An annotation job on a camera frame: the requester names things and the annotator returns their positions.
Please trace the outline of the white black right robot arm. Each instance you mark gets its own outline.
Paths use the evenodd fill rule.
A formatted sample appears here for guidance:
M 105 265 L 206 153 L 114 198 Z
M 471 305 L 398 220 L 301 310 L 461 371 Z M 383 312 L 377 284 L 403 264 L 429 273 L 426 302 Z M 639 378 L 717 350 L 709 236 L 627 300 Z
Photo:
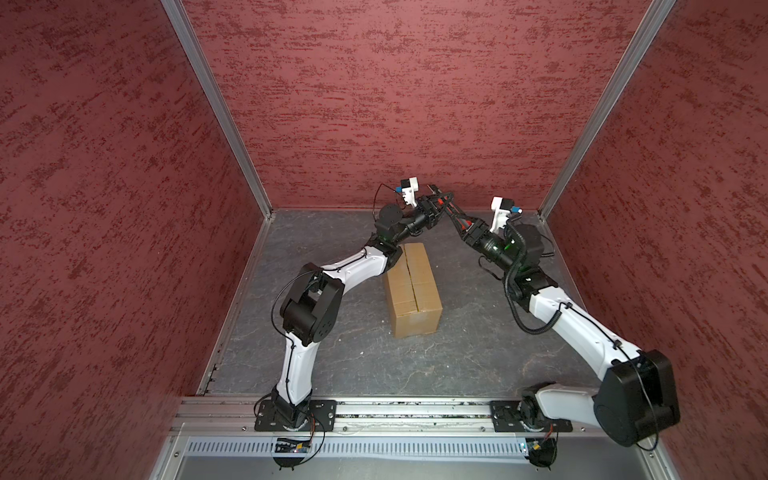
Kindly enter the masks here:
M 597 388 L 541 383 L 520 403 L 523 424 L 542 431 L 555 420 L 602 429 L 615 443 L 631 447 L 657 439 L 681 419 L 671 361 L 621 338 L 579 307 L 538 265 L 531 238 L 508 223 L 502 234 L 476 217 L 453 221 L 464 243 L 499 267 L 515 324 L 526 334 L 559 335 L 588 364 Z

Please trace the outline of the brown cardboard express box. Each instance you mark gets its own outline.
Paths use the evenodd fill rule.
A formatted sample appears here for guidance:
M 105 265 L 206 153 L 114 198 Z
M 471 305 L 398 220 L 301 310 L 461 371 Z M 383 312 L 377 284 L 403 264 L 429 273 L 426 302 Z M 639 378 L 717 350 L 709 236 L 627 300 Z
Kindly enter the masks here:
M 392 334 L 397 339 L 438 330 L 443 312 L 423 243 L 407 243 L 397 263 L 384 275 Z

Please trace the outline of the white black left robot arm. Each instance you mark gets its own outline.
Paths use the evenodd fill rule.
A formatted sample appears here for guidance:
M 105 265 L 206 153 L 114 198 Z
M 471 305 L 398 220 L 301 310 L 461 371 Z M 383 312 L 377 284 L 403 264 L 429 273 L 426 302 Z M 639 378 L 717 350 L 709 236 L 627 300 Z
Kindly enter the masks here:
M 374 222 L 375 231 L 358 252 L 333 264 L 307 263 L 283 287 L 282 303 L 271 308 L 280 314 L 282 326 L 276 331 L 286 345 L 271 401 L 288 428 L 297 430 L 309 419 L 317 349 L 336 323 L 343 296 L 392 269 L 403 254 L 400 243 L 434 228 L 452 200 L 451 192 L 433 187 L 431 194 L 416 198 L 409 211 L 385 205 Z

